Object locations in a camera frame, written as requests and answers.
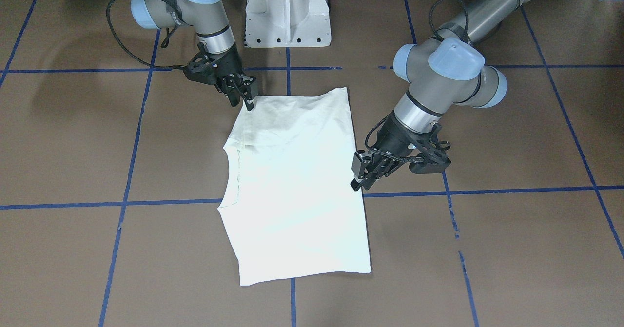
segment brown floor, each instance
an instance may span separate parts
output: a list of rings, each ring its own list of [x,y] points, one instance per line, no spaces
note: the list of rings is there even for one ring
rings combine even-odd
[[[216,208],[240,108],[123,53],[108,1],[0,0],[0,326],[624,325],[624,3],[534,0],[477,47],[508,95],[446,114],[444,177],[365,192],[373,274],[239,287]],[[292,50],[242,49],[245,0],[224,1],[263,91],[348,87],[362,147],[436,0],[330,0],[332,45]],[[154,32],[112,14],[149,59]],[[181,30],[156,63],[194,50]]]

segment blue tape line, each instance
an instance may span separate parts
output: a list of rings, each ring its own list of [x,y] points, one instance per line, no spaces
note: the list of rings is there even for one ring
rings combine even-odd
[[[600,190],[624,190],[624,185],[598,186]],[[471,195],[471,194],[505,194],[505,193],[548,193],[548,192],[579,192],[593,191],[593,187],[549,187],[541,189],[492,189],[492,190],[452,190],[451,195]],[[399,193],[365,193],[364,198],[400,198],[418,196],[442,196],[444,191],[430,192],[399,192]],[[205,204],[220,203],[221,198],[212,199],[173,199],[173,200],[134,200],[134,201],[105,201],[95,203],[51,203],[51,204],[16,204],[0,205],[0,210],[18,209],[62,209],[62,208],[92,208],[92,207],[120,207],[123,204],[128,206],[141,205],[176,205],[176,204]]]
[[[599,190],[624,190],[624,186],[598,186]]]
[[[156,31],[156,39],[154,40],[154,49],[152,51],[152,61],[151,64],[154,65],[156,61],[156,52],[158,51],[158,42],[160,40],[160,30]],[[111,294],[111,286],[113,283],[113,275],[115,274],[115,264],[117,263],[117,253],[119,250],[119,242],[121,240],[121,232],[123,226],[123,220],[125,218],[125,209],[127,207],[126,203],[128,201],[128,196],[130,194],[130,185],[132,183],[132,174],[134,173],[134,162],[137,158],[138,151],[138,142],[141,136],[141,122],[143,121],[143,114],[145,114],[145,103],[147,102],[147,96],[150,91],[150,85],[152,83],[152,74],[153,70],[149,71],[147,75],[147,83],[145,84],[145,92],[143,93],[143,103],[141,104],[141,112],[138,116],[138,123],[136,125],[136,136],[134,138],[134,147],[132,149],[132,157],[130,161],[130,167],[128,167],[128,180],[125,185],[125,192],[123,193],[123,205],[121,207],[121,211],[119,212],[119,222],[117,225],[117,233],[115,235],[115,245],[113,245],[113,253],[111,257],[111,266],[109,267],[109,276],[106,281],[106,289],[104,290],[104,299],[102,301],[102,310],[100,312],[100,321],[98,327],[104,326],[104,320],[106,318],[106,309],[109,305],[109,296]]]
[[[246,67],[245,71],[305,71],[305,70],[342,70],[341,66],[299,66],[299,67]]]
[[[405,3],[405,10],[408,13],[408,22],[410,22],[409,30],[412,31],[412,42],[416,43],[416,33],[414,32],[414,24],[412,23],[412,14],[410,13],[410,4],[408,3],[408,0],[403,0],[403,3]]]
[[[496,69],[543,69],[544,65],[491,65]]]
[[[435,196],[446,195],[446,192],[401,192],[401,193],[364,193],[364,198],[399,198],[402,196]]]
[[[290,279],[290,326],[297,327],[297,299],[294,278]]]
[[[579,139],[577,138],[576,132],[574,132],[574,127],[572,126],[570,118],[568,117],[566,107],[564,106],[564,101],[561,99],[561,95],[559,94],[559,90],[557,89],[557,85],[555,84],[555,80],[552,77],[552,74],[550,73],[548,64],[546,63],[546,57],[544,57],[544,53],[542,52],[542,48],[540,47],[537,41],[537,36],[535,35],[535,32],[533,31],[533,27],[531,26],[531,23],[528,20],[527,12],[524,10],[524,7],[521,7],[521,12],[522,12],[522,16],[524,17],[524,21],[526,21],[526,25],[528,26],[528,30],[531,33],[531,37],[533,37],[533,41],[535,42],[535,47],[537,47],[537,52],[539,53],[540,58],[542,58],[542,62],[544,63],[544,69],[546,69],[546,73],[548,74],[548,79],[550,80],[552,89],[555,91],[557,102],[559,102],[559,107],[561,108],[561,112],[562,114],[564,114],[565,122],[568,125],[568,129],[570,130],[570,133],[572,134],[572,138],[574,140],[575,145],[577,146],[577,150],[579,150],[581,160],[583,161],[583,165],[585,166],[585,170],[587,171],[587,175],[589,176],[591,185],[593,186],[593,190],[596,193],[596,197],[598,198],[600,207],[602,207],[602,212],[604,213],[606,222],[609,224],[609,227],[611,228],[611,234],[613,234],[613,239],[615,240],[615,243],[617,243],[622,259],[624,259],[624,247],[622,247],[622,241],[620,240],[620,236],[618,236],[618,232],[615,229],[615,226],[613,225],[613,221],[611,220],[611,215],[609,214],[609,211],[606,209],[606,205],[604,201],[602,200],[602,196],[600,195],[600,190],[598,186],[596,185],[596,180],[593,178],[593,174],[591,173],[589,163],[587,162],[587,159],[585,158],[585,153],[583,152]]]
[[[222,198],[215,199],[181,199],[181,200],[140,200],[128,201],[129,207],[145,206],[145,205],[180,205],[180,204],[210,204],[221,203]]]
[[[286,95],[290,96],[290,48],[286,48]]]
[[[551,69],[608,69],[608,68],[620,68],[624,65],[548,65]]]
[[[13,58],[15,57],[15,52],[18,50],[18,46],[20,45],[20,41],[22,40],[22,36],[24,36],[24,31],[26,30],[26,26],[28,25],[28,21],[31,19],[31,15],[33,14],[33,10],[35,9],[35,4],[37,0],[33,0],[31,3],[30,9],[28,9],[28,14],[26,14],[26,18],[24,19],[24,23],[22,24],[22,28],[19,30],[18,38],[15,40],[13,45],[13,50],[11,50],[11,54],[9,56],[9,60],[6,62],[4,66],[4,71],[2,72],[2,76],[0,76],[0,88],[2,88],[2,84],[4,83],[4,79],[6,78],[7,72],[9,72],[9,67],[11,66],[11,62],[13,62]]]
[[[101,203],[24,204],[24,205],[0,205],[0,210],[96,208],[96,207],[120,207],[121,205],[123,205],[123,201],[103,201]]]
[[[593,190],[593,187],[547,187],[541,189],[492,189],[492,190],[452,190],[452,195],[470,194],[505,194],[505,193],[543,193],[543,192],[575,192]]]
[[[442,180],[444,182],[444,191],[446,193],[446,201],[448,202],[448,211],[450,212],[450,221],[453,224],[453,230],[455,230],[455,239],[459,239],[459,226],[455,221],[455,212],[453,212],[453,200],[450,197],[449,182],[446,179],[446,171],[442,171]]]
[[[305,70],[342,70],[341,66],[296,66],[290,67],[290,70],[305,71]]]
[[[470,278],[468,277],[468,271],[466,271],[466,259],[461,251],[459,251],[459,261],[462,263],[462,271],[464,272],[464,281],[466,283],[466,291],[468,292],[468,300],[470,300],[470,311],[472,311],[472,320],[474,321],[474,327],[479,327],[479,316],[477,316],[477,307],[474,304],[474,296],[472,295],[472,287],[470,285]]]
[[[154,71],[172,71],[173,69],[154,68]],[[9,74],[56,74],[56,73],[81,73],[81,72],[149,72],[149,67],[136,69],[34,69],[34,70],[9,70]]]

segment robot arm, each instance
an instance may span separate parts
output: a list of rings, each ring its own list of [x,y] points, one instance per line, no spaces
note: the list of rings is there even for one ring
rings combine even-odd
[[[258,82],[243,72],[221,0],[132,0],[131,9],[136,22],[145,29],[194,26],[199,52],[180,67],[187,79],[214,85],[229,98],[232,107],[241,98],[247,110],[254,107]]]
[[[450,165],[448,142],[438,142],[439,120],[448,108],[493,107],[505,97],[505,76],[490,66],[472,43],[484,38],[503,19],[530,0],[475,0],[422,45],[404,45],[394,58],[394,71],[411,83],[408,91],[368,134],[367,150],[353,159],[354,190],[370,189],[404,163],[413,173],[439,173]],[[368,137],[377,127],[374,145]],[[414,150],[416,156],[410,156]]]

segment black cable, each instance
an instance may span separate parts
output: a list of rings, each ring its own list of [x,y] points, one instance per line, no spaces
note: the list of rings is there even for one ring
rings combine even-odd
[[[167,27],[167,35],[165,36],[165,39],[162,41],[162,43],[160,44],[161,48],[167,48],[169,47],[169,40],[171,39],[171,36],[174,35],[174,32],[179,29],[180,26],[176,25],[174,26],[174,28],[172,30],[169,30],[169,27]]]
[[[161,66],[161,65],[152,65],[151,63],[148,63],[144,60],[142,60],[141,58],[139,58],[138,56],[135,56],[129,49],[127,49],[125,47],[125,45],[123,45],[123,43],[121,42],[121,40],[119,39],[119,36],[117,35],[115,28],[113,26],[113,23],[111,21],[111,8],[113,6],[113,4],[118,1],[118,0],[111,0],[109,2],[109,5],[106,7],[106,20],[109,23],[109,29],[111,29],[111,33],[113,34],[113,37],[115,38],[115,41],[117,41],[117,44],[119,45],[119,47],[121,47],[121,49],[123,49],[124,52],[126,52],[129,56],[131,56],[132,58],[134,58],[136,61],[142,63],[143,65],[146,65],[150,68],[159,68],[159,69],[178,69],[181,70],[184,68],[184,65],[169,65],[169,66]],[[168,0],[159,0],[161,2],[166,3],[166,5],[169,5],[174,11],[175,13],[178,15],[178,18],[181,20],[181,13],[180,13],[180,9],[178,9],[178,6],[176,6],[174,3],[168,1]],[[171,33],[167,34],[167,38],[165,38],[165,40],[167,40],[167,42],[169,42],[169,38],[171,37]]]
[[[435,34],[435,38],[437,38],[437,40],[439,40],[440,42],[442,42],[444,40],[444,38],[442,36],[440,36],[439,33],[437,33],[437,29],[435,28],[435,26],[433,24],[433,13],[434,13],[435,8],[438,5],[440,5],[441,3],[443,3],[444,1],[446,1],[446,0],[439,0],[439,1],[437,1],[431,7],[431,10],[429,12],[429,25],[431,26],[431,30]],[[466,8],[466,3],[464,3],[463,0],[456,0],[456,1],[461,4],[462,9],[464,10],[464,16],[466,17],[466,25],[464,25],[464,34],[463,34],[463,36],[461,38],[461,41],[467,43],[470,46],[472,46],[472,40],[470,40],[470,36],[468,36],[468,8]]]
[[[366,149],[368,149],[369,152],[373,153],[373,154],[378,154],[383,156],[384,158],[388,158],[390,160],[394,160],[395,162],[400,162],[400,163],[414,163],[414,162],[420,162],[423,159],[422,158],[418,158],[417,156],[409,156],[408,158],[397,158],[396,156],[393,156],[392,154],[388,154],[387,152],[380,152],[377,149],[374,149],[373,147],[371,147],[370,145],[368,145],[368,139],[372,136],[372,133],[375,132],[376,129],[379,128],[379,126],[381,126],[382,123],[384,123],[388,117],[390,117],[390,114],[386,115],[385,118],[382,118],[380,122],[377,123],[377,125],[375,125],[366,135],[366,138],[364,140],[364,146],[366,147]]]

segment white metal pedestal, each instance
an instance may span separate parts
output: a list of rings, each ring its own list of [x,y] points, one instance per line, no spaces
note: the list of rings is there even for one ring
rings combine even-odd
[[[247,0],[245,45],[326,47],[332,42],[327,0]]]

